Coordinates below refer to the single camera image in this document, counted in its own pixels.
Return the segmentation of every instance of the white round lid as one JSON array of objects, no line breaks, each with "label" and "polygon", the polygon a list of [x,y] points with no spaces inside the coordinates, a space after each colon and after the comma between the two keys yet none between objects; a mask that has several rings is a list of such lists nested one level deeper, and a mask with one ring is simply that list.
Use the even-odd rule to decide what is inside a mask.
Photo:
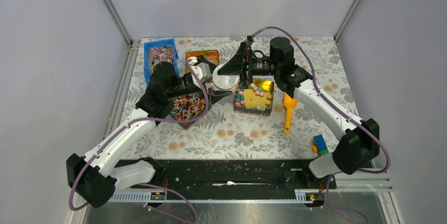
[{"label": "white round lid", "polygon": [[212,72],[212,82],[214,85],[224,91],[231,90],[239,83],[239,75],[218,75],[217,71],[223,67],[224,64],[218,65]]}]

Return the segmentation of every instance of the table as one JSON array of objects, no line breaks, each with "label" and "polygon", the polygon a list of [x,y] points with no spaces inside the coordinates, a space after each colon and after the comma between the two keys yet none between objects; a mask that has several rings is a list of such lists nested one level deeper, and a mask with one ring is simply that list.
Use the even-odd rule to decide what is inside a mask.
[{"label": "table", "polygon": [[[269,54],[272,37],[257,37],[258,48]],[[343,107],[357,113],[352,92],[342,66],[337,46],[331,36],[296,37],[315,65],[317,79],[324,90]],[[141,43],[162,38],[143,38]],[[185,53],[197,50],[218,50],[220,63],[227,62],[236,52],[243,37],[181,37],[175,38],[179,54],[180,74],[185,70]],[[124,104],[121,122],[130,114],[143,95],[144,48],[140,46]],[[296,63],[304,69],[309,65],[295,47]],[[177,124],[161,123],[143,136],[124,156],[125,159],[296,159],[314,158],[310,150],[313,136],[322,134],[329,151],[337,141],[329,128],[299,101],[292,117],[291,131],[283,132],[284,94],[275,87],[273,111],[269,117],[238,114],[233,111],[233,96],[214,104],[209,113],[188,131]]]}]

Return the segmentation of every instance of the robotic arm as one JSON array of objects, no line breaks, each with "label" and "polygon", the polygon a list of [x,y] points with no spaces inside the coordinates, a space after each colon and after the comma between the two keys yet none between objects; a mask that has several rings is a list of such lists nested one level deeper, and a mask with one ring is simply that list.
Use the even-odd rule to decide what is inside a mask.
[{"label": "robotic arm", "polygon": [[[287,38],[276,37],[271,40],[269,57],[256,58],[251,49],[252,43],[253,38],[248,36],[246,41],[241,42],[235,56],[220,66],[208,62],[203,56],[194,59],[194,66],[191,69],[200,82],[205,82],[211,77],[213,79],[213,89],[209,88],[208,93],[204,93],[209,96],[210,103],[231,94],[231,90],[237,86],[247,88],[254,75],[273,76],[280,90],[310,107],[339,141],[334,152],[313,159],[304,167],[304,179],[307,181],[340,171],[352,174],[378,155],[377,143],[352,121],[361,124],[376,137],[379,134],[378,124],[372,119],[364,121],[349,112],[347,113],[351,117],[346,120],[328,105],[321,97],[325,92],[319,86],[319,92],[315,90],[312,75],[295,65],[294,48]],[[78,179],[76,192],[93,207],[100,207],[116,190],[150,181],[156,168],[146,161],[141,160],[119,168],[115,166],[143,135],[158,125],[159,122],[147,120],[147,117],[166,121],[164,118],[173,109],[171,98],[199,91],[199,83],[191,73],[177,77],[172,64],[157,65],[145,94],[136,103],[136,108],[129,117],[83,157],[72,154],[67,159],[69,186],[73,187],[75,180]],[[345,110],[329,95],[325,96],[336,107]],[[85,171],[77,178],[82,169]]]}]

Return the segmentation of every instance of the blue toy block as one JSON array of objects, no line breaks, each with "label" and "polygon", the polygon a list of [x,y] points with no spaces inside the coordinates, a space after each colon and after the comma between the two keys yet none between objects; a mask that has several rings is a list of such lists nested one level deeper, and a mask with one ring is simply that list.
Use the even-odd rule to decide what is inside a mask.
[{"label": "blue toy block", "polygon": [[328,153],[326,143],[321,134],[314,136],[314,142],[321,155],[323,155],[323,153]]}]

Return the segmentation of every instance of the blue plastic bin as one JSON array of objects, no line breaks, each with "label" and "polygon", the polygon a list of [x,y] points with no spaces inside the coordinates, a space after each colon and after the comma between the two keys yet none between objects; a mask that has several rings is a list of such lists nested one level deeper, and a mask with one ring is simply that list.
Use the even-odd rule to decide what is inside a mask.
[{"label": "blue plastic bin", "polygon": [[177,54],[175,40],[173,38],[170,38],[168,40],[146,42],[144,44],[144,78],[146,79],[147,85],[149,85],[149,80],[150,80],[150,77],[152,74],[151,67],[150,67],[150,61],[149,61],[149,50],[152,47],[161,47],[161,46],[169,46],[169,45],[172,45],[172,53],[173,53],[172,64],[174,64],[174,69],[176,69],[177,76],[180,76],[179,69],[177,67],[177,60],[179,58],[179,55]]}]

